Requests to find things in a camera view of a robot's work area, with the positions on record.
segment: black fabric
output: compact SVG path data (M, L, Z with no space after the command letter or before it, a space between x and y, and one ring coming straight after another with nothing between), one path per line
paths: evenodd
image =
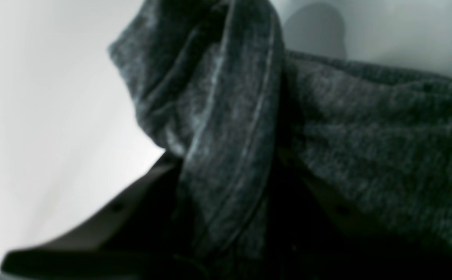
M194 216L186 251L217 277L267 254L281 106L308 170L452 256L452 79L287 51L268 0L146 0L109 53L140 127L183 159L174 220Z

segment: dark clothing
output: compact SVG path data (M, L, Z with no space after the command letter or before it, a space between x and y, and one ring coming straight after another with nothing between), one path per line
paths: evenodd
M452 256L452 79L287 51L268 0L146 0L109 53L141 128L183 159L174 218L192 213L183 254L212 275L262 277L280 142L388 231Z

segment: dark gray knit fabric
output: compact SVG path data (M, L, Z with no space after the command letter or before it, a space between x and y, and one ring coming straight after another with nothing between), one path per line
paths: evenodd
M262 260L280 94L314 175L404 239L452 251L452 79L282 38L268 0L146 0L109 47L143 131L184 159L195 257L239 242L245 262Z

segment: heather gray sweater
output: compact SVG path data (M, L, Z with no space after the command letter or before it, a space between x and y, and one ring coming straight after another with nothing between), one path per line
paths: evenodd
M404 239L452 251L452 79L286 51L268 0L146 0L109 52L141 128L184 159L197 258L232 244L263 258L280 94L314 175Z

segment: white wall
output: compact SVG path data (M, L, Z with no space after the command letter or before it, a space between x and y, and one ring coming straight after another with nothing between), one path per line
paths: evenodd
M285 22L310 1L273 2ZM331 3L349 58L413 57L412 67L452 74L452 0ZM0 260L78 225L163 153L137 127L106 52L141 4L0 0Z

